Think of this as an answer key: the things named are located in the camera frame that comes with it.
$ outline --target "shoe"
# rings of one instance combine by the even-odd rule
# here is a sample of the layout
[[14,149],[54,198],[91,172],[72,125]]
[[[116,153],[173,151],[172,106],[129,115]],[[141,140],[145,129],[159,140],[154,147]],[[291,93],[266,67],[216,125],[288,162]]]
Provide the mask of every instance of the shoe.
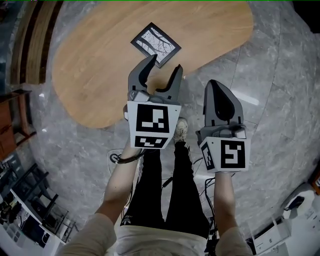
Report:
[[185,118],[179,117],[176,124],[173,140],[174,144],[177,142],[186,142],[188,132],[188,122]]

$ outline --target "wooden cabinet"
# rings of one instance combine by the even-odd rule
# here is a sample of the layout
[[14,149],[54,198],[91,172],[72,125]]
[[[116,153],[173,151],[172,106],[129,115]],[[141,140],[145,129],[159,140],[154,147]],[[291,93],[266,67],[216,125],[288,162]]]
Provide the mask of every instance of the wooden cabinet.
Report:
[[[36,134],[29,133],[26,114],[26,94],[30,91],[16,90],[6,95],[0,96],[0,161],[12,153],[21,143]],[[18,132],[24,136],[22,140],[16,142],[12,119],[10,114],[9,101],[17,100],[19,105],[20,129]]]

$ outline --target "gray marble floor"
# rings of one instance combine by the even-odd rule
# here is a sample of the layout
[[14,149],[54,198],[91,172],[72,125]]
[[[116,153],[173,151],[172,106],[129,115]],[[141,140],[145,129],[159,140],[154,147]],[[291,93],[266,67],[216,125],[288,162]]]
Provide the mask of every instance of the gray marble floor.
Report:
[[[47,82],[31,89],[30,107],[37,136],[18,150],[22,164],[34,161],[50,174],[59,203],[83,224],[100,204],[110,177],[107,154],[121,149],[128,136],[122,120],[105,129],[77,124],[62,107],[52,86],[52,61],[59,44],[96,2],[65,2],[54,28]],[[180,88],[181,115],[188,119],[194,160],[201,157],[195,131],[204,124],[204,88],[209,79],[226,85],[243,106],[252,138],[250,170],[233,177],[236,218],[243,232],[256,231],[279,213],[281,203],[314,170],[320,152],[320,37],[289,2],[249,2],[254,30],[248,42],[186,76]],[[163,179],[172,175],[173,144],[161,152]],[[200,192],[207,173],[199,161],[194,171]],[[163,190],[166,215],[171,186]],[[202,195],[203,210],[210,215]]]

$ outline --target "black pants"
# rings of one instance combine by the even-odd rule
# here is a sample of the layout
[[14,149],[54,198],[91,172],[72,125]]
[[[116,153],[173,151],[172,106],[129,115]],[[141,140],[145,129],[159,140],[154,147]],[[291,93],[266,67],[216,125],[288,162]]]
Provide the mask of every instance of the black pants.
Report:
[[179,231],[208,238],[209,222],[205,217],[194,182],[189,146],[175,144],[172,193],[166,221],[161,213],[160,150],[148,150],[143,156],[142,175],[136,185],[121,226],[143,226]]

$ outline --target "black and white marker cube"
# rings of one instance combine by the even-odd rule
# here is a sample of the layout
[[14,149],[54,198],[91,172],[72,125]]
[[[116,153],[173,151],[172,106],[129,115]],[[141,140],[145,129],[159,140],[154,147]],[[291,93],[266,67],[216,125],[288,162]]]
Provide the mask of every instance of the black and white marker cube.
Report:
[[250,139],[206,137],[200,148],[208,171],[238,172],[249,169]]
[[130,144],[133,148],[164,149],[173,137],[181,106],[128,101]]

